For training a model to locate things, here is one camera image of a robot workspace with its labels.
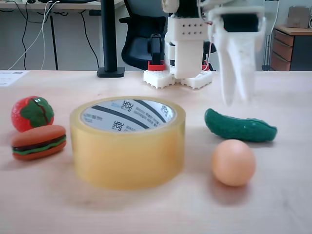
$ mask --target robot body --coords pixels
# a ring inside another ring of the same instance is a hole
[[[203,64],[203,44],[208,39],[218,52],[224,102],[231,105],[236,86],[241,98],[250,101],[255,52],[265,36],[264,7],[246,6],[247,0],[162,0],[162,5],[165,12],[175,13],[168,18],[165,65],[163,71],[145,71],[144,81],[156,88],[209,84],[212,72],[205,71]]]

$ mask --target black desk leg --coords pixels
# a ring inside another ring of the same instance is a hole
[[[53,16],[50,16],[50,21],[51,21],[52,40],[53,40],[53,50],[54,50],[55,69],[58,71],[58,70],[59,70],[59,65],[58,65],[57,46],[55,45],[55,34],[54,34]]]
[[[100,67],[100,78],[124,77],[125,68],[117,67],[115,1],[101,0],[101,18],[104,50],[104,67]]]

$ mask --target paper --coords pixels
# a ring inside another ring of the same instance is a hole
[[[0,87],[9,86],[29,71],[0,70]]]

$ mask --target black chair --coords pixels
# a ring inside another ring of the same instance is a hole
[[[166,17],[151,17],[137,15],[130,9],[127,0],[124,1],[129,17],[119,19],[120,23],[128,24],[125,45],[121,52],[122,60],[130,66],[147,70],[148,61],[152,60],[148,53],[148,40],[152,34],[161,34],[164,38]]]

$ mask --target toy cucumber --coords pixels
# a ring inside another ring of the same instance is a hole
[[[223,116],[213,109],[206,111],[205,122],[212,133],[225,139],[263,142],[274,140],[277,134],[276,127],[262,120]]]

